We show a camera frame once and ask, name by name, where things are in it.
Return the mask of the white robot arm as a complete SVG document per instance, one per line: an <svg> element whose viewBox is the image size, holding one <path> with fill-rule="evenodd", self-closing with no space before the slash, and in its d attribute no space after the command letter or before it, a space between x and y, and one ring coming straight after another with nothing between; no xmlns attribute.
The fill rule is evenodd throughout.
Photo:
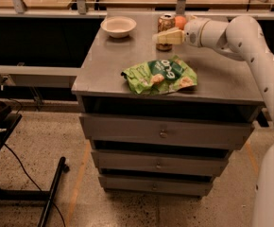
<svg viewBox="0 0 274 227"><path fill-rule="evenodd" d="M207 47L230 59L245 61L274 125L274 55L254 18L237 16L229 22L196 18L187 22L183 30L170 28L154 34L153 41ZM274 144L261 164L251 227L274 227Z"/></svg>

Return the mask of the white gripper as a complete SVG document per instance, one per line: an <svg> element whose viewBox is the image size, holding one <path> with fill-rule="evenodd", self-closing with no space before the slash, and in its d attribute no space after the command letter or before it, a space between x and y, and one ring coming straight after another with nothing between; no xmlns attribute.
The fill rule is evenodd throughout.
<svg viewBox="0 0 274 227"><path fill-rule="evenodd" d="M183 44L184 41L194 47L202 47L202 32L210 19L197 18L195 15L186 15L187 23L184 26L184 32L173 27L166 31L159 32L152 36L156 44Z"/></svg>

